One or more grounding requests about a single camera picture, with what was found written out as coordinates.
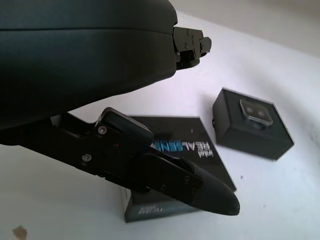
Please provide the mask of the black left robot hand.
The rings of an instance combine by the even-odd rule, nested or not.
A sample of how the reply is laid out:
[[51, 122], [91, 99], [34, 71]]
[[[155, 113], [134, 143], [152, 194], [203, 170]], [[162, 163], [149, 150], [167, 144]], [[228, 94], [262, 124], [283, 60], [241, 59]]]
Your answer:
[[143, 124], [111, 107], [92, 123], [71, 114], [198, 65], [212, 41], [177, 23], [167, 0], [1, 1], [0, 143], [135, 192], [238, 215], [225, 183], [157, 150]]

